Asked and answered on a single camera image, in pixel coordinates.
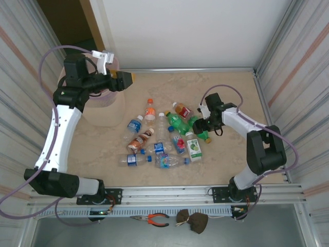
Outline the green soda bottle yellow cap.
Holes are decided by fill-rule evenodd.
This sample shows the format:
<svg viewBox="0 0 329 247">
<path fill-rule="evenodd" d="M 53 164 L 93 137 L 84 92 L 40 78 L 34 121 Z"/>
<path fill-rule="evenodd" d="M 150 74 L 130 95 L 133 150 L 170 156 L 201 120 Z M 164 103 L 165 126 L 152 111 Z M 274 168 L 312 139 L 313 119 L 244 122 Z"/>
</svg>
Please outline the green soda bottle yellow cap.
<svg viewBox="0 0 329 247">
<path fill-rule="evenodd" d="M 202 139 L 205 143 L 209 144 L 212 142 L 212 139 L 209 137 L 208 131 L 203 131 L 200 134 L 197 134 L 194 129 L 193 129 L 193 124 L 195 123 L 195 121 L 198 120 L 197 116 L 192 116 L 189 118 L 188 120 L 188 124 L 191 127 L 193 133 L 199 138 Z"/>
<path fill-rule="evenodd" d="M 177 114 L 171 113 L 170 111 L 165 111 L 164 114 L 167 117 L 169 124 L 180 134 L 185 135 L 190 131 L 189 125 Z"/>
</svg>

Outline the red label tea bottle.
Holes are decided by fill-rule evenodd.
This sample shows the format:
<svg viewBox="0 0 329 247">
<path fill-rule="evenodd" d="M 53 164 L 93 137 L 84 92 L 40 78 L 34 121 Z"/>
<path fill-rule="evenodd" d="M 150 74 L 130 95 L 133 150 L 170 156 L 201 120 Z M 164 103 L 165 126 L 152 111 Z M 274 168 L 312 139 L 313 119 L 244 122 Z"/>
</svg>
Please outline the red label tea bottle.
<svg viewBox="0 0 329 247">
<path fill-rule="evenodd" d="M 189 120 L 191 117 L 194 116 L 194 112 L 190 110 L 187 106 L 183 103 L 174 102 L 172 103 L 173 109 L 175 112 L 185 120 Z"/>
</svg>

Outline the orange soda bottle orange cap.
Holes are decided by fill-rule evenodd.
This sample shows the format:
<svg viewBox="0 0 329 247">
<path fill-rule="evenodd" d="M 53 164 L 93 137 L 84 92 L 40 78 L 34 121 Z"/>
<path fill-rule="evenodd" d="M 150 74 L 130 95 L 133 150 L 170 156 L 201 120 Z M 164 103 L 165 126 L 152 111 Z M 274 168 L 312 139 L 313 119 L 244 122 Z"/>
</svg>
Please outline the orange soda bottle orange cap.
<svg viewBox="0 0 329 247">
<path fill-rule="evenodd" d="M 154 101 L 152 98 L 147 100 L 147 104 L 144 111 L 144 120 L 147 126 L 152 126 L 156 119 L 156 111 L 154 108 Z"/>
</svg>

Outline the blue label bottle white cap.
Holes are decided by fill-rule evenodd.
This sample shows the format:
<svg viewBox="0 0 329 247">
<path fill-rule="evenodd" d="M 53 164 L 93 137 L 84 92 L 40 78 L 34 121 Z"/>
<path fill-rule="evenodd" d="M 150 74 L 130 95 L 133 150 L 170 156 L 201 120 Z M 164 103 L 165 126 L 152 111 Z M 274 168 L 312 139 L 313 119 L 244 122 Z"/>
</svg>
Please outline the blue label bottle white cap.
<svg viewBox="0 0 329 247">
<path fill-rule="evenodd" d="M 136 136 L 136 134 L 139 133 L 142 126 L 142 121 L 143 116 L 138 115 L 136 118 L 129 122 L 123 134 L 123 140 L 125 142 L 130 142 Z"/>
</svg>

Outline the brown coffee drink bottle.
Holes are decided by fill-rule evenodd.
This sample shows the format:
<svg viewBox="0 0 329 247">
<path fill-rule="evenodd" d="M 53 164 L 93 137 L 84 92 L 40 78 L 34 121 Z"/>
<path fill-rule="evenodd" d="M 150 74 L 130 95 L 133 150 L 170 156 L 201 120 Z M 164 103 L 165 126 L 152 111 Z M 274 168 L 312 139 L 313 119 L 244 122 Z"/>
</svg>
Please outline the brown coffee drink bottle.
<svg viewBox="0 0 329 247">
<path fill-rule="evenodd" d="M 153 134 L 154 134 L 154 129 L 149 128 L 144 133 L 139 134 L 137 137 L 135 137 L 126 146 L 128 153 L 130 154 L 138 153 L 145 146 L 146 142 L 152 137 Z"/>
</svg>

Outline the blue-capped bottle colourful label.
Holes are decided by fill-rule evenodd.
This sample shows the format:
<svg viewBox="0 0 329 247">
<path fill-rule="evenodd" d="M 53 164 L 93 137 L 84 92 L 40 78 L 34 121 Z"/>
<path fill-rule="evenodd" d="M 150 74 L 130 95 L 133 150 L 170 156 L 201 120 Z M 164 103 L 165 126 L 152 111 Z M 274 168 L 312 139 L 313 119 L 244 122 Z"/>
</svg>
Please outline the blue-capped bottle colourful label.
<svg viewBox="0 0 329 247">
<path fill-rule="evenodd" d="M 155 166 L 160 169 L 170 169 L 174 167 L 180 167 L 189 165 L 190 159 L 173 154 L 158 154 L 155 155 Z"/>
</svg>

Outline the blue-capped clear bottle blue label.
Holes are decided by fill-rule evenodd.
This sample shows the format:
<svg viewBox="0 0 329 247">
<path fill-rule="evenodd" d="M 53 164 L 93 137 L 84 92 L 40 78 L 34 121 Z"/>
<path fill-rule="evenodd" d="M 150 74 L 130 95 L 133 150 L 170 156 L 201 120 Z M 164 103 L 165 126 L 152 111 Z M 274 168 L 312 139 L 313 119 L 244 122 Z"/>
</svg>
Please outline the blue-capped clear bottle blue label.
<svg viewBox="0 0 329 247">
<path fill-rule="evenodd" d="M 158 142 L 142 148 L 140 150 L 140 153 L 144 155 L 158 155 L 169 153 L 172 151 L 172 149 L 173 145 L 171 144 L 171 142 Z"/>
<path fill-rule="evenodd" d="M 144 154 L 121 154 L 118 157 L 118 164 L 122 167 L 135 167 L 150 163 L 152 157 Z"/>
</svg>

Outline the beige plastic waste bin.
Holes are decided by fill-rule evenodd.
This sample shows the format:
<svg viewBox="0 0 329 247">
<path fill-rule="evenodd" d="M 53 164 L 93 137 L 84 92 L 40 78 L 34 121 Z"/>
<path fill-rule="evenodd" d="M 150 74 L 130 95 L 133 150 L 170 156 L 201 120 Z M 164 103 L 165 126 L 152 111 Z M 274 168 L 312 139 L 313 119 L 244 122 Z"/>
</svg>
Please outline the beige plastic waste bin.
<svg viewBox="0 0 329 247">
<path fill-rule="evenodd" d="M 113 78 L 117 79 L 118 70 L 114 71 Z M 66 105 L 56 105 L 53 111 L 53 117 L 58 124 L 74 128 L 81 117 L 84 117 L 91 125 L 100 127 L 114 127 L 120 124 L 123 120 L 125 103 L 122 91 L 118 92 L 115 102 L 104 108 L 87 108 L 86 104 L 83 112 L 78 109 L 70 109 Z M 101 94 L 92 94 L 92 97 L 98 97 Z"/>
</svg>

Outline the brown wooden board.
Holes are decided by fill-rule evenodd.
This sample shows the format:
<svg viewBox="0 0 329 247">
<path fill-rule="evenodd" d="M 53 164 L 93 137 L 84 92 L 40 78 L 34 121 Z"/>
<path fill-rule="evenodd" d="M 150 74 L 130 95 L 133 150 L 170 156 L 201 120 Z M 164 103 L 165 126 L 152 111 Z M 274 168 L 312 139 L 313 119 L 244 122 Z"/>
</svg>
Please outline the brown wooden board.
<svg viewBox="0 0 329 247">
<path fill-rule="evenodd" d="M 90 0 L 79 0 L 84 15 L 86 17 L 88 26 L 90 28 L 91 34 L 93 36 L 95 45 L 99 51 L 105 50 L 105 46 L 102 40 L 102 36 L 90 3 Z"/>
</svg>

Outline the brown cloth pouch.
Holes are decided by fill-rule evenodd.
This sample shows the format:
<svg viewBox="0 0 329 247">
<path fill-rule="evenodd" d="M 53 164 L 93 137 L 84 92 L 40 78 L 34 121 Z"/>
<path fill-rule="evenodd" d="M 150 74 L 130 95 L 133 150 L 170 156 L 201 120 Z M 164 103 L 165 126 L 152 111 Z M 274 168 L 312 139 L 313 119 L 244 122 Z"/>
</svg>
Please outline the brown cloth pouch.
<svg viewBox="0 0 329 247">
<path fill-rule="evenodd" d="M 190 230 L 201 234 L 204 232 L 208 224 L 208 215 L 202 213 L 189 214 L 187 209 L 180 210 L 176 215 L 176 226 L 183 225 L 185 223 L 190 225 Z"/>
</svg>

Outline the grey metal tray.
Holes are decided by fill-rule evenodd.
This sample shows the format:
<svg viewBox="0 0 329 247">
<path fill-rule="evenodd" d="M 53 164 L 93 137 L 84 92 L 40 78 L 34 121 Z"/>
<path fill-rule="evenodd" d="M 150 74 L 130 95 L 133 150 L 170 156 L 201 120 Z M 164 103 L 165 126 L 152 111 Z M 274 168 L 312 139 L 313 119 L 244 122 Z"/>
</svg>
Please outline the grey metal tray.
<svg viewBox="0 0 329 247">
<path fill-rule="evenodd" d="M 209 219 L 203 233 L 188 224 L 158 228 L 128 217 L 86 226 L 85 218 L 33 220 L 19 247 L 319 247 L 307 213 L 292 204 L 258 205 L 242 221 Z"/>
</svg>

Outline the aluminium frame bar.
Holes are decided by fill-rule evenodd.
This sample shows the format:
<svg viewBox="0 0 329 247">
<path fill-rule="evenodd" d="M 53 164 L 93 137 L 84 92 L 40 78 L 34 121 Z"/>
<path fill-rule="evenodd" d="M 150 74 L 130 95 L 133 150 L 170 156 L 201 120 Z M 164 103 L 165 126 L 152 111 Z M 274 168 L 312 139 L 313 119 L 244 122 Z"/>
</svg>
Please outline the aluminium frame bar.
<svg viewBox="0 0 329 247">
<path fill-rule="evenodd" d="M 195 67 L 195 68 L 126 68 L 121 71 L 135 74 L 166 74 L 166 73 L 253 73 L 252 67 Z"/>
</svg>

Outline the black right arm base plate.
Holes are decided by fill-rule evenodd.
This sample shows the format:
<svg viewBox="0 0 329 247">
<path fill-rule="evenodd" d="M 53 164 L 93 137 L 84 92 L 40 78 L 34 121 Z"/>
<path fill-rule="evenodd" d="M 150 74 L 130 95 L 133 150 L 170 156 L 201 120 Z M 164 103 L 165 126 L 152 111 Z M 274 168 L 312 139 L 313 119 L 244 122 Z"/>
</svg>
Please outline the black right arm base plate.
<svg viewBox="0 0 329 247">
<path fill-rule="evenodd" d="M 224 187 L 211 188 L 214 203 L 247 203 L 255 202 L 258 193 L 255 187 L 250 187 L 244 190 L 238 190 L 232 185 Z"/>
</svg>

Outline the aluminium mounting rail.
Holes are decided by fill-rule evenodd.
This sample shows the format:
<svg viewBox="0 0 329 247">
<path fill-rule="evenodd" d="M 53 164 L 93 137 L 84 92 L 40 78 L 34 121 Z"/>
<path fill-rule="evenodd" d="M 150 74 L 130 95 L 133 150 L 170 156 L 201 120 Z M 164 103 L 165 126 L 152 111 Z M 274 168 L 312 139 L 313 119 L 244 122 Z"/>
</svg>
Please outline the aluminium mounting rail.
<svg viewBox="0 0 329 247">
<path fill-rule="evenodd" d="M 118 187 L 121 207 L 129 206 L 203 206 L 213 204 L 212 185 Z M 258 204 L 304 204 L 299 184 L 263 184 Z"/>
</svg>

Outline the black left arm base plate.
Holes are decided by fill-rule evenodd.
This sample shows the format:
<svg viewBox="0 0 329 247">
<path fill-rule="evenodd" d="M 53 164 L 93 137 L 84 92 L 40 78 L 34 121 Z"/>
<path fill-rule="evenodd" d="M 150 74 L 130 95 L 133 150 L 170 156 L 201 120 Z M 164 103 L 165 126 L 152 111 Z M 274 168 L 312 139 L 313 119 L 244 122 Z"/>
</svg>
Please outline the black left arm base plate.
<svg viewBox="0 0 329 247">
<path fill-rule="evenodd" d="M 123 189 L 121 188 L 106 188 L 105 197 L 97 201 L 96 195 L 83 195 L 77 197 L 77 205 L 120 205 L 122 200 Z"/>
</svg>

